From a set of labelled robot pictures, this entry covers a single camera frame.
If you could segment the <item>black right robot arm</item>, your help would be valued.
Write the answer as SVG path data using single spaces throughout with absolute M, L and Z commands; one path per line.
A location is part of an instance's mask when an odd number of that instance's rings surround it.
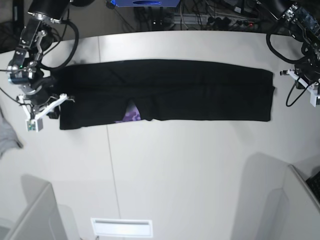
M 22 30 L 13 58 L 5 69 L 8 81 L 23 91 L 15 101 L 26 108 L 30 120 L 39 118 L 41 114 L 58 119 L 59 105 L 70 99 L 66 94 L 57 96 L 51 91 L 56 81 L 52 76 L 45 77 L 43 70 L 55 72 L 63 69 L 77 50 L 79 30 L 70 19 L 64 19 L 72 3 L 71 0 L 34 0 L 28 10 L 32 18 Z M 42 64 L 42 59 L 54 49 L 51 46 L 54 40 L 62 41 L 59 34 L 53 33 L 51 24 L 70 27 L 75 36 L 68 58 L 57 67 Z

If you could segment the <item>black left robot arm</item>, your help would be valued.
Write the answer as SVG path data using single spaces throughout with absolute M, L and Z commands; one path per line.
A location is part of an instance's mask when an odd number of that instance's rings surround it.
M 320 85 L 320 24 L 300 3 L 293 0 L 258 0 L 257 4 L 275 19 L 266 34 L 269 50 L 288 64 L 294 65 L 294 73 L 308 85 Z M 271 43 L 271 36 L 281 28 L 302 43 L 300 59 L 289 59 L 279 53 Z

